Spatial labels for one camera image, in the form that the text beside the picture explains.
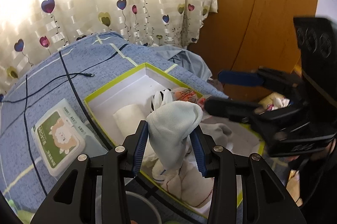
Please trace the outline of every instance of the person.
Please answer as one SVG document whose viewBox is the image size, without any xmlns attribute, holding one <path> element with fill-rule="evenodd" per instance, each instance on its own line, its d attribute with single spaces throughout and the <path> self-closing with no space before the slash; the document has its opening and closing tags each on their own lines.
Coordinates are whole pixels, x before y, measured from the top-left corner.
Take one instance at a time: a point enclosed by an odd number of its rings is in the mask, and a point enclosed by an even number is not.
<svg viewBox="0 0 337 224">
<path fill-rule="evenodd" d="M 325 150 L 314 153 L 300 170 L 301 212 L 307 224 L 337 223 L 336 197 L 337 149 L 334 139 Z"/>
</svg>

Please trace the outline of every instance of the wardrobe door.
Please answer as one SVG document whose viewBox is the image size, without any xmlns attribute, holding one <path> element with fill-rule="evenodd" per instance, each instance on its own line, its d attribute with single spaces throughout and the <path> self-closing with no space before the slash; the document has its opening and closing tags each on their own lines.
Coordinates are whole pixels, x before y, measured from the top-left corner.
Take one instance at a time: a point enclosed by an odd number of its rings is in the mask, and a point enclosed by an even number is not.
<svg viewBox="0 0 337 224">
<path fill-rule="evenodd" d="M 218 13 L 209 13 L 203 21 L 197 43 L 189 50 L 200 55 L 213 76 L 230 70 L 247 30 L 255 0 L 218 0 Z"/>
<path fill-rule="evenodd" d="M 234 71 L 251 71 L 259 66 L 291 72 L 299 60 L 294 16 L 314 16 L 317 0 L 255 0 L 252 16 Z M 232 98 L 256 101 L 270 92 L 264 88 L 226 85 Z"/>
</svg>

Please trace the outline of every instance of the curtain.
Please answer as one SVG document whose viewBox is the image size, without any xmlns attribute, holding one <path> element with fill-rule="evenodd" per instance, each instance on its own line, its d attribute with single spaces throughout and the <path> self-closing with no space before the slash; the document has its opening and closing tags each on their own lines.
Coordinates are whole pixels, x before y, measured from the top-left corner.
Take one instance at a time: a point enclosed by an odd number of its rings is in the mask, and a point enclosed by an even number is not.
<svg viewBox="0 0 337 224">
<path fill-rule="evenodd" d="M 196 42 L 211 2 L 0 0 L 0 100 L 34 65 L 88 35 L 116 31 L 146 46 Z"/>
</svg>

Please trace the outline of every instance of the black device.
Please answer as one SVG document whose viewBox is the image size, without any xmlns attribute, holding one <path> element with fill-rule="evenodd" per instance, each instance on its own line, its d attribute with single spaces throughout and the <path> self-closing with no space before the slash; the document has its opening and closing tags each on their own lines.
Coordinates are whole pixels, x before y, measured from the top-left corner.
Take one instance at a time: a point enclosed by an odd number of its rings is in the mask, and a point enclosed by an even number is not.
<svg viewBox="0 0 337 224">
<path fill-rule="evenodd" d="M 232 154 L 215 145 L 200 126 L 190 137 L 199 171 L 204 177 L 214 177 L 207 223 L 236 223 L 237 175 L 242 178 L 244 224 L 306 223 L 279 178 L 259 154 L 249 157 Z M 147 139 L 148 124 L 143 120 L 134 135 L 106 155 L 94 158 L 79 155 L 42 202 L 31 224 L 95 224 L 97 175 L 102 176 L 102 223 L 130 224 L 124 177 L 137 175 Z M 3 196 L 0 203 L 1 220 L 21 224 Z"/>
<path fill-rule="evenodd" d="M 205 110 L 248 123 L 267 144 L 271 157 L 319 152 L 337 133 L 337 25 L 326 18 L 295 17 L 302 78 L 269 68 L 256 73 L 222 71 L 222 83 L 262 86 L 289 98 L 291 105 L 266 111 L 261 105 L 210 97 Z"/>
</svg>

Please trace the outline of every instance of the heart pattern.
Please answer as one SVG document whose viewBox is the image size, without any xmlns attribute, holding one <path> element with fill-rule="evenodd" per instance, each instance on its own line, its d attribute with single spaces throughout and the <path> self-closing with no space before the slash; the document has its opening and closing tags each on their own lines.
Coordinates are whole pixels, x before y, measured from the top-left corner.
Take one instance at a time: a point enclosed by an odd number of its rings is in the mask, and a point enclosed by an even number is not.
<svg viewBox="0 0 337 224">
<path fill-rule="evenodd" d="M 102 23 L 105 25 L 105 26 L 107 26 L 107 27 L 109 27 L 110 26 L 110 24 L 111 24 L 111 21 L 110 21 L 110 19 L 108 18 L 108 17 L 103 17 L 102 18 Z"/>
<path fill-rule="evenodd" d="M 194 5 L 188 4 L 187 6 L 189 11 L 193 11 L 194 10 Z"/>
<path fill-rule="evenodd" d="M 12 79 L 17 79 L 19 76 L 17 75 L 17 71 L 13 66 L 7 68 L 7 75 L 10 76 Z"/>
<path fill-rule="evenodd" d="M 80 39 L 85 38 L 85 37 L 86 37 L 86 35 L 83 35 L 82 37 L 78 37 L 76 40 L 80 40 Z"/>
<path fill-rule="evenodd" d="M 49 40 L 47 39 L 47 37 L 44 36 L 44 37 L 41 37 L 41 38 L 40 38 L 40 44 L 41 44 L 43 47 L 48 48 L 49 45 L 50 45 L 50 42 L 49 42 Z"/>
<path fill-rule="evenodd" d="M 208 7 L 206 6 L 204 9 L 203 9 L 203 16 L 206 15 L 208 12 Z"/>
<path fill-rule="evenodd" d="M 184 12 L 185 5 L 184 4 L 178 4 L 178 12 L 179 14 L 182 14 Z"/>
<path fill-rule="evenodd" d="M 163 16 L 163 21 L 164 21 L 164 22 L 168 23 L 168 22 L 169 22 L 169 20 L 170 20 L 170 18 L 169 18 L 169 16 L 168 16 L 168 15 L 166 15 L 166 16 Z"/>
<path fill-rule="evenodd" d="M 137 6 L 133 5 L 132 6 L 132 12 L 137 15 Z"/>
<path fill-rule="evenodd" d="M 23 40 L 22 40 L 22 39 L 19 39 L 19 40 L 17 41 L 17 43 L 14 44 L 14 50 L 15 50 L 16 52 L 22 52 L 24 45 L 25 45 L 25 44 L 24 44 Z"/>
<path fill-rule="evenodd" d="M 99 21 L 104 24 L 105 26 L 109 27 L 111 24 L 111 16 L 108 12 L 101 12 L 98 14 Z"/>
<path fill-rule="evenodd" d="M 124 10 L 124 8 L 126 7 L 126 0 L 118 0 L 117 7 L 121 10 Z"/>
<path fill-rule="evenodd" d="M 54 0 L 44 0 L 41 3 L 41 9 L 46 12 L 46 13 L 51 13 L 53 12 L 55 8 L 55 1 Z"/>
</svg>

